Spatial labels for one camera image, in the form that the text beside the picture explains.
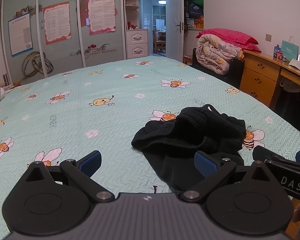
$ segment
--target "wooden floor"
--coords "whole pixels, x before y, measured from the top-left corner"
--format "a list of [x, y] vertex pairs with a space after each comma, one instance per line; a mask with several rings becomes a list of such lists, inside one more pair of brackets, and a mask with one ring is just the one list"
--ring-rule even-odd
[[[292, 204], [293, 204], [293, 208], [295, 209], [300, 204], [300, 200], [293, 198], [292, 199]], [[300, 226], [300, 221], [297, 222], [297, 223], [290, 222], [288, 227], [287, 227], [286, 234], [291, 239], [293, 239], [299, 226]]]

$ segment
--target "desk top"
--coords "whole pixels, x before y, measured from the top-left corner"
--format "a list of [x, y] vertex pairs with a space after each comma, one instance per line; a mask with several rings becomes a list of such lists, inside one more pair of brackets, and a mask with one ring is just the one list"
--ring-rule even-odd
[[280, 67], [283, 67], [291, 72], [293, 72], [294, 74], [300, 76], [300, 70], [298, 70], [297, 68], [288, 65], [286, 62], [283, 62], [282, 60], [278, 60], [277, 58], [274, 58], [270, 55], [264, 54], [264, 53], [258, 53], [258, 52], [253, 52], [253, 51], [248, 51], [248, 50], [244, 50], [244, 53], [256, 56], [256, 57], [260, 57], [263, 58], [271, 63], [274, 63]]

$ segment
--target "bedspread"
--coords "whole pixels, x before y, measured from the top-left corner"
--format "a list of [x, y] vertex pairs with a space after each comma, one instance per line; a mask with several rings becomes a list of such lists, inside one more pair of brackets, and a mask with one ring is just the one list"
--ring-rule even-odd
[[154, 186], [170, 192], [131, 141], [149, 120], [204, 104], [245, 120], [249, 137], [239, 153], [246, 165], [256, 145], [290, 160], [300, 150], [299, 131], [265, 105], [165, 57], [81, 68], [15, 88], [0, 102], [0, 240], [9, 232], [2, 203], [34, 160], [58, 165], [99, 150], [102, 165], [91, 178], [116, 196], [153, 193]]
[[198, 62], [219, 75], [225, 75], [229, 71], [229, 61], [237, 58], [244, 61], [242, 49], [224, 42], [213, 34], [202, 35], [195, 51]]

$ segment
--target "white drawer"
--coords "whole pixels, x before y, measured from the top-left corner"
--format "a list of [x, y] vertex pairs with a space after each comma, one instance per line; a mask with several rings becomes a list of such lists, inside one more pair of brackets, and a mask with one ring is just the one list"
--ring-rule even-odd
[[127, 31], [127, 44], [143, 44], [148, 43], [147, 30]]
[[128, 58], [148, 56], [148, 43], [127, 46]]

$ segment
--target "open door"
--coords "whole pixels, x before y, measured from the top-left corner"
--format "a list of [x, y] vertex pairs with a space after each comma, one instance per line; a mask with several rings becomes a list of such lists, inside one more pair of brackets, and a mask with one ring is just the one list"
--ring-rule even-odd
[[182, 62], [183, 58], [183, 0], [166, 0], [166, 57]]

